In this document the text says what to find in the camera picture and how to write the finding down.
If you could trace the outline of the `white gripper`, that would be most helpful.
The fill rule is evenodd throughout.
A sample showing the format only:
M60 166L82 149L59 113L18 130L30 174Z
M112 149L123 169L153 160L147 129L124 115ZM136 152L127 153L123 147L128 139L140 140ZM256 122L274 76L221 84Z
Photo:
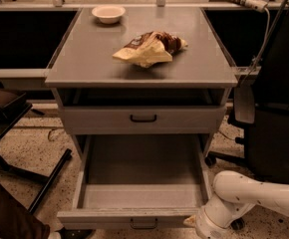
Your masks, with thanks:
M183 220L187 227L194 227L201 239L222 239L228 230L231 214L217 207L202 206L195 215Z

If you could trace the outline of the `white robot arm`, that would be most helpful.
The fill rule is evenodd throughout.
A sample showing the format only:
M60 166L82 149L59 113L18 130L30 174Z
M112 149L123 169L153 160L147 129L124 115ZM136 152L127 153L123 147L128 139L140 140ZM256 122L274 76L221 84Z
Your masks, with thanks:
M213 194L183 224L201 239L222 239L231 223L256 205L289 217L289 184L261 182L224 170L212 182Z

